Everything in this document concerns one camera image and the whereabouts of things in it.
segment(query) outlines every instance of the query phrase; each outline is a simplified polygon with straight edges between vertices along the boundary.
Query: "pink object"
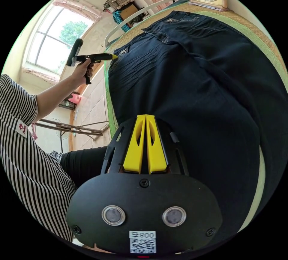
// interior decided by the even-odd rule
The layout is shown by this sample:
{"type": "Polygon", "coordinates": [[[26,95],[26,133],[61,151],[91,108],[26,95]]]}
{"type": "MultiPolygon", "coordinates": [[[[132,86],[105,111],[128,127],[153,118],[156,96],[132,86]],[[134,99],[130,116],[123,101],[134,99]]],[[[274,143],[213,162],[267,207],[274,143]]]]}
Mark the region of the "pink object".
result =
{"type": "Polygon", "coordinates": [[[85,0],[55,0],[54,6],[66,8],[97,23],[102,19],[103,12],[85,0]]]}
{"type": "Polygon", "coordinates": [[[68,100],[72,103],[79,104],[81,100],[81,96],[78,94],[74,94],[74,93],[72,93],[71,95],[72,95],[72,98],[68,98],[68,100]]]}

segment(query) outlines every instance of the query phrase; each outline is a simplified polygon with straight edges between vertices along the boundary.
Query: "window curtain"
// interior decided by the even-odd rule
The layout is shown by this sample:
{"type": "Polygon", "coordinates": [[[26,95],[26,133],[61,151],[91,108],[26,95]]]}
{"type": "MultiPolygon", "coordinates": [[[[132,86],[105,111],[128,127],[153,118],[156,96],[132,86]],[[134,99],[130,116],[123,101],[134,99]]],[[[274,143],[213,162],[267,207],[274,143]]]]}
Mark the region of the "window curtain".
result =
{"type": "Polygon", "coordinates": [[[74,13],[84,16],[94,23],[102,19],[103,12],[85,0],[55,0],[53,5],[66,8],[74,13]]]}

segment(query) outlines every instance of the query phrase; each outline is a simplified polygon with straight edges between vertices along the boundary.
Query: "shirt label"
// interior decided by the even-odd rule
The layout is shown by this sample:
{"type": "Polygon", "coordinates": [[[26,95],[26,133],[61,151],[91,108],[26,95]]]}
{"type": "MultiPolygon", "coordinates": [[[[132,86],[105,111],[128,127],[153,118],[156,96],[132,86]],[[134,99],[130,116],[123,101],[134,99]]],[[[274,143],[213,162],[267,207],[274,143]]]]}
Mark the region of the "shirt label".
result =
{"type": "Polygon", "coordinates": [[[28,127],[24,124],[20,119],[17,122],[16,132],[20,134],[22,137],[27,138],[28,135],[28,127]]]}

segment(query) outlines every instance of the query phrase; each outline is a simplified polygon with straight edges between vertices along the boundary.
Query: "qr code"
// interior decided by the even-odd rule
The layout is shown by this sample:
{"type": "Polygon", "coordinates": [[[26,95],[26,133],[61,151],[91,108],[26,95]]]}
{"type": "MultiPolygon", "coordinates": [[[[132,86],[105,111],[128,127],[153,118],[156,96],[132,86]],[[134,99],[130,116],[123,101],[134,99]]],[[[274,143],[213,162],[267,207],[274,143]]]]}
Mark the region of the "qr code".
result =
{"type": "Polygon", "coordinates": [[[130,253],[156,253],[156,239],[130,239],[130,253]]]}

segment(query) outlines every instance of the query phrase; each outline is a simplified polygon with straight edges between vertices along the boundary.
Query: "window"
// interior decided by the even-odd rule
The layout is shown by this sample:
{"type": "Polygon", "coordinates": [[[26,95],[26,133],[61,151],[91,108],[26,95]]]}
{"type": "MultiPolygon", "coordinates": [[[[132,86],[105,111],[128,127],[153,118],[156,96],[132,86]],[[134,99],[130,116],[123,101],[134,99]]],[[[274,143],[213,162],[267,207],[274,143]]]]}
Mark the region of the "window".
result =
{"type": "Polygon", "coordinates": [[[75,40],[92,24],[81,15],[53,6],[34,35],[27,62],[61,75],[75,40]]]}

